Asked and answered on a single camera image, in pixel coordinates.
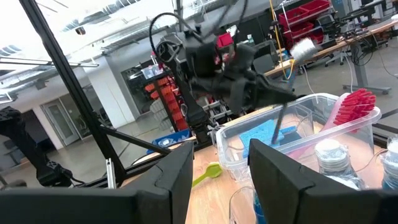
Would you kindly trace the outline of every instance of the wall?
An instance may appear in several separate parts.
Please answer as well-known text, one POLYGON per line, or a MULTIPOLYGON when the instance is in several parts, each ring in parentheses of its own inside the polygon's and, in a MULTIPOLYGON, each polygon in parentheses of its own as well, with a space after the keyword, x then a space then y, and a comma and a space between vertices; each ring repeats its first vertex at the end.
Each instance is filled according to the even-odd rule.
MULTIPOLYGON (((81 86, 86 86, 90 84, 89 79, 85 75, 85 73, 81 72, 79 69, 74 69, 75 75, 77 79, 79 79, 79 83, 81 86)), ((60 76, 53 77, 49 79, 47 83, 47 87, 41 90, 37 90, 36 87, 30 87, 25 90, 22 90, 18 93, 18 99, 12 103, 6 103, 0 105, 1 108, 5 108, 7 106, 11 106, 19 111, 26 112, 28 110, 33 110, 37 119, 40 121, 43 126, 45 132, 53 142, 56 149, 63 148, 63 144, 59 139, 57 133, 54 128, 48 121, 46 115, 42 111, 40 105, 57 99, 68 93, 68 90, 63 83, 60 76)))
POLYGON ((118 85, 105 57, 96 59, 98 68, 84 68, 103 108, 114 128, 133 122, 135 117, 127 100, 132 101, 131 95, 126 97, 118 85))
MULTIPOLYGON (((81 86, 90 84, 89 79, 85 73, 79 68, 74 69, 75 75, 79 80, 81 86)), ((53 77, 48 80, 47 87, 37 90, 36 87, 32 86, 18 93, 18 99, 12 103, 6 103, 0 105, 1 108, 11 106, 21 112, 31 110, 32 108, 55 100, 68 93, 68 90, 63 83, 60 76, 53 77)))
MULTIPOLYGON (((153 35, 154 43, 158 43, 166 32, 160 32, 153 35)), ((145 38, 139 41, 139 44, 131 44, 116 50, 111 54, 111 58, 118 66, 118 73, 138 65, 140 62, 150 60, 150 53, 152 49, 150 47, 149 38, 145 38)))

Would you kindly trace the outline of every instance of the black metal frame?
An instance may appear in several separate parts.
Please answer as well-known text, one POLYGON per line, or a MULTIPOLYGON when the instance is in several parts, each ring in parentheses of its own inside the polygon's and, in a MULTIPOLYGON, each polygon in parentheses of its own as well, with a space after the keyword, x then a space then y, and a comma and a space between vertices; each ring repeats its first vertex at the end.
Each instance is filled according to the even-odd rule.
MULTIPOLYGON (((86 121, 88 129, 91 131, 94 140, 97 142, 99 149, 104 155, 105 159, 111 159, 114 164, 116 182, 121 184, 127 178, 141 174, 151 168, 153 165, 159 162, 161 158, 170 153, 170 149, 155 146, 151 143, 145 142, 141 139, 128 136, 124 133, 120 133, 116 130, 106 128, 100 125, 95 113, 84 94, 71 66, 69 65, 65 55, 62 52, 57 40, 55 39, 45 17, 43 16, 40 8, 38 7, 35 0, 19 0, 20 4, 25 10, 30 22, 32 23, 35 31, 39 34, 43 41, 43 45, 51 57, 53 64, 58 70, 66 88, 68 89, 73 101, 76 103, 79 112, 83 119, 86 121), (151 149, 160 155, 148 159, 139 164, 124 168, 120 158, 116 154, 111 142, 109 141, 108 135, 122 139, 124 141, 133 143, 146 149, 151 149)), ((202 149, 201 144, 197 145, 196 150, 202 149)), ((106 187, 106 177, 102 177, 94 182, 84 185, 85 187, 106 187)))

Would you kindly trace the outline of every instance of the lid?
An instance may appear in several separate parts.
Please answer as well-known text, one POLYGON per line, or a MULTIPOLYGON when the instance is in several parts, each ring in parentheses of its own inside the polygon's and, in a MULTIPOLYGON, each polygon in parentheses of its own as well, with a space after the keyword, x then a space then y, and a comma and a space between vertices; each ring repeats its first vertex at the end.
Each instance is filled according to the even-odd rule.
POLYGON ((327 171, 341 171, 350 166, 347 149, 340 142, 324 139, 315 146, 319 166, 327 171))

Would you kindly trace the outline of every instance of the wooden tabletop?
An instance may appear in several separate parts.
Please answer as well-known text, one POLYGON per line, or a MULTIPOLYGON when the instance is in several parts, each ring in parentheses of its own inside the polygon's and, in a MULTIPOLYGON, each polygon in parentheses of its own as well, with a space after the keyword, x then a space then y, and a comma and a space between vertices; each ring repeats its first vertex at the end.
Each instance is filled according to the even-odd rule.
POLYGON ((398 21, 386 22, 386 24, 384 24, 382 26, 379 26, 377 28, 371 29, 371 30, 369 30, 369 32, 367 32, 367 33, 365 33, 363 35, 359 35, 355 40, 353 38, 348 39, 348 40, 340 39, 340 40, 338 40, 338 43, 336 45, 334 45, 332 47, 329 47, 329 48, 327 48, 325 50, 321 50, 317 54, 315 54, 313 56, 312 60, 318 60, 319 58, 322 58, 323 56, 329 55, 329 54, 335 52, 336 50, 339 50, 339 49, 342 49, 344 47, 347 47, 347 46, 349 46, 349 44, 354 43, 358 39, 363 39, 365 37, 369 37, 370 35, 377 34, 377 33, 380 33, 380 32, 384 32, 384 31, 390 29, 391 27, 395 26, 396 24, 398 24, 398 21))
MULTIPOLYGON (((352 39, 352 38, 348 39, 348 40, 343 40, 343 39, 337 40, 337 44, 336 45, 319 51, 317 54, 315 54, 312 57, 312 59, 308 60, 307 62, 316 61, 316 60, 318 60, 318 59, 320 59, 320 58, 322 58, 322 57, 324 57, 326 55, 330 55, 331 53, 333 53, 333 52, 335 52, 337 50, 340 50, 342 48, 345 48, 345 47, 349 46, 349 44, 354 43, 358 39, 363 39, 363 38, 368 37, 370 35, 377 34, 377 33, 380 33, 380 32, 384 32, 384 31, 390 29, 391 27, 393 27, 393 26, 395 26, 397 24, 398 24, 398 21, 389 21, 389 22, 386 21, 385 24, 383 24, 382 26, 379 26, 379 27, 376 27, 374 29, 371 29, 366 34, 358 36, 355 40, 352 39)), ((282 70, 286 70, 286 69, 290 68, 291 66, 292 66, 292 64, 291 64, 290 60, 284 61, 283 63, 280 63, 278 66, 276 66, 273 70, 271 70, 269 72, 266 72, 265 76, 274 75, 276 73, 281 72, 282 70)))

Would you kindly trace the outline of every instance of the ceiling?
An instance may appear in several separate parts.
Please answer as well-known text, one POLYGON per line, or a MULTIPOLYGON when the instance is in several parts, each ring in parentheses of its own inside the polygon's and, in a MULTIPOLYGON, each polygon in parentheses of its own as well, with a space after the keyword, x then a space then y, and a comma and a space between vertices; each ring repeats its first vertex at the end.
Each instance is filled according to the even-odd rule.
MULTIPOLYGON (((97 0, 95 5, 92 0, 37 0, 37 3, 70 62, 90 61, 103 53, 138 44, 148 36, 153 17, 173 12, 177 7, 176 0, 97 0), (75 31, 78 27, 84 27, 86 34, 78 35, 75 31)), ((0 24, 2 30, 9 31, 0 40, 0 57, 51 60, 19 2, 3 4, 1 1, 0 7, 7 10, 0 14, 0 19, 13 23, 0 24)), ((191 18, 222 5, 224 0, 181 0, 181 12, 184 18, 191 18)), ((165 16, 155 23, 154 29, 160 32, 175 22, 173 17, 165 16)), ((48 66, 0 63, 0 94, 11 88, 23 90, 18 86, 32 86, 32 82, 56 74, 56 69, 48 66)))

